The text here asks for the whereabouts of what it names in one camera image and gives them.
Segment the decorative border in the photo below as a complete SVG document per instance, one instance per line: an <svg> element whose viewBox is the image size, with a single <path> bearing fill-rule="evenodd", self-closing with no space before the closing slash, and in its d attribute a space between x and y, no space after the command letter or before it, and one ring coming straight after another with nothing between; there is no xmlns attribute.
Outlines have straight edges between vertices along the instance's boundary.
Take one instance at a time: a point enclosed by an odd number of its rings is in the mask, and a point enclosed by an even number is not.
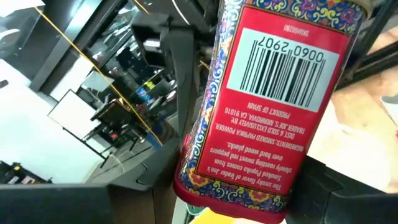
<svg viewBox="0 0 398 224"><path fill-rule="evenodd" d="M198 175L195 169L198 165L201 150L206 139L206 133L216 103L219 87L222 83L224 69L228 62L228 53L238 25L241 9L244 5L276 12L294 17L302 21L315 23L342 32L355 35L364 15L364 9L348 1L342 0L225 0L221 22L217 30L217 45L211 62L209 77L201 116L192 129L191 138L183 152L178 180L192 194L209 197L222 202L234 203L246 208L267 212L281 212L286 206L288 196L268 194L247 189L242 186Z"/></svg>

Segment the cable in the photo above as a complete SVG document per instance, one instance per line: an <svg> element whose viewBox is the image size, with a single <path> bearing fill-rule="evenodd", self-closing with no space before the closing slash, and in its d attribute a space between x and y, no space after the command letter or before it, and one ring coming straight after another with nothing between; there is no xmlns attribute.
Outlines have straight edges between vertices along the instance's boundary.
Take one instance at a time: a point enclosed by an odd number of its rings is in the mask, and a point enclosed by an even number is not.
<svg viewBox="0 0 398 224"><path fill-rule="evenodd" d="M148 10L147 10L141 3L139 3L137 0L134 0L134 2L135 2L142 10L144 10L144 12L146 12L147 14L149 14Z"/></svg>
<svg viewBox="0 0 398 224"><path fill-rule="evenodd" d="M120 161L120 162L123 164L123 162L126 162L126 161L128 161L128 160L130 160L130 159L132 159L132 158L134 158L134 157L136 157L136 156L138 156L139 154L142 154L142 153L148 151L149 149L151 149L151 147L147 147L147 148L145 148L144 150L142 150L141 152L138 152L138 153L136 153L135 155L132 155L132 156L128 157L127 159L125 159L125 160L123 160L123 161ZM103 172L100 172L99 174L95 175L94 177L90 177L91 181L92 181L93 179L95 179L95 178L101 176L102 174L104 174L104 173L106 173L106 172L109 172L111 169L117 167L118 165L119 165L119 164L113 165L112 167L110 167L110 168L104 170Z"/></svg>
<svg viewBox="0 0 398 224"><path fill-rule="evenodd" d="M177 10L177 12L180 14L181 18L185 21L186 24L190 25L187 18L182 14L180 8L177 6L177 3L175 3L175 0L172 0L174 8Z"/></svg>
<svg viewBox="0 0 398 224"><path fill-rule="evenodd" d="M202 214L205 211L205 207L196 207L188 203L185 203L185 206L187 208L187 212L194 217Z"/></svg>
<svg viewBox="0 0 398 224"><path fill-rule="evenodd" d="M126 170L124 169L124 165L123 165L123 163L120 161L120 159L119 159L118 157L112 155L112 154L109 154L109 157L113 158L113 159L122 167L122 173L121 173L121 175L124 174Z"/></svg>
<svg viewBox="0 0 398 224"><path fill-rule="evenodd" d="M142 6L140 5L140 7L143 8L143 10L148 13L148 11ZM94 69L105 79L106 82L108 82L108 84L110 85L110 87L113 89L113 91L115 91L116 94L118 94L120 96L120 98L126 102L126 104L130 107L130 109L136 114L136 116L139 118L139 120L142 122L142 124L145 126L146 129L148 129L148 131L156 138L156 140L160 143L161 146L163 146L163 143L160 141L160 139L156 136L156 134L151 130L151 128L149 127L149 125L143 120L143 118L141 118L140 114L131 106L131 104L128 102L127 99L125 99L125 97L119 92L118 89L116 89L116 87L114 87L114 85L106 78L106 76L101 72L101 70L42 12L40 11L39 8L34 7L35 10L65 39L69 42L69 44L83 57L85 58L87 61L89 61L89 63L91 63L91 65L94 67Z"/></svg>
<svg viewBox="0 0 398 224"><path fill-rule="evenodd" d="M200 60L200 63L201 63L204 67L206 67L207 70L210 70L209 66L208 66L205 62L203 62L202 60Z"/></svg>

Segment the black machine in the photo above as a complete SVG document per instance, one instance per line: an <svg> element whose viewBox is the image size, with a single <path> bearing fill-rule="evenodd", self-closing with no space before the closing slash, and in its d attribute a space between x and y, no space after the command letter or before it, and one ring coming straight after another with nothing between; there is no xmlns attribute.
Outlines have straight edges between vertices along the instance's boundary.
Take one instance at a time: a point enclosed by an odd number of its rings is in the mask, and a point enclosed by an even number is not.
<svg viewBox="0 0 398 224"><path fill-rule="evenodd" d="M203 49L213 44L215 36L218 1L206 2L203 8L195 0L179 1L195 17L190 26L174 20L178 14L171 11L171 3L161 0L154 1L148 10L162 14L142 13L132 23L147 62L165 67L177 79L178 138L123 174L129 185L0 186L0 223L171 223L171 183L183 137L192 128L198 60L208 61ZM374 10L337 89L398 65L398 42L366 55L397 8L398 1L387 0ZM149 39L159 41L157 52L146 50ZM286 220L288 224L397 223L397 203L397 194L380 192L307 157L293 188Z"/></svg>

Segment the red tin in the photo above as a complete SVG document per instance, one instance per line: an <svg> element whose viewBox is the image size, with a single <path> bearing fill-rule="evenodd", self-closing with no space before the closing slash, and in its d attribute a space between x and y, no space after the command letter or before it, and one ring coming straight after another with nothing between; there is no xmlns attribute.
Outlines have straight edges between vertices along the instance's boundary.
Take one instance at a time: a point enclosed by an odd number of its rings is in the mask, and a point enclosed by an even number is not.
<svg viewBox="0 0 398 224"><path fill-rule="evenodd" d="M230 0L221 6L201 116L174 189L195 206L280 223L369 11L340 0Z"/></svg>

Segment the barcode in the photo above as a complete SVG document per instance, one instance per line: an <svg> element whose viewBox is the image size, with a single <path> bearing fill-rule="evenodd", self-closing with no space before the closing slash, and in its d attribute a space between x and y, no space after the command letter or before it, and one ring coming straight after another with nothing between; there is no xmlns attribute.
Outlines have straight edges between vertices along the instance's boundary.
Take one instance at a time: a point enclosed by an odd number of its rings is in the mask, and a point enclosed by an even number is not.
<svg viewBox="0 0 398 224"><path fill-rule="evenodd" d="M317 112L339 55L244 28L227 87Z"/></svg>

